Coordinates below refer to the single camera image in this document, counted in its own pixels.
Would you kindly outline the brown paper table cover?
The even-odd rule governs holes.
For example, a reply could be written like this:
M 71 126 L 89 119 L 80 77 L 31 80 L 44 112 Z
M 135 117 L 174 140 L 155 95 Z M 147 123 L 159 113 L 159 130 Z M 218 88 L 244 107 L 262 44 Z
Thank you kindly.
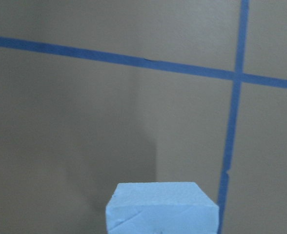
M 154 181 L 287 234 L 287 0 L 0 0 L 0 234 L 104 234 Z

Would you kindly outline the light blue foam block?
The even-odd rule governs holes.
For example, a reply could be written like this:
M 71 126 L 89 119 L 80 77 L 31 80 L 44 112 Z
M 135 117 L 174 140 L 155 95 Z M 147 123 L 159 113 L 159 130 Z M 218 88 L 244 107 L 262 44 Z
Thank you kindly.
M 194 182 L 119 183 L 106 206 L 109 234 L 215 234 L 219 207 Z

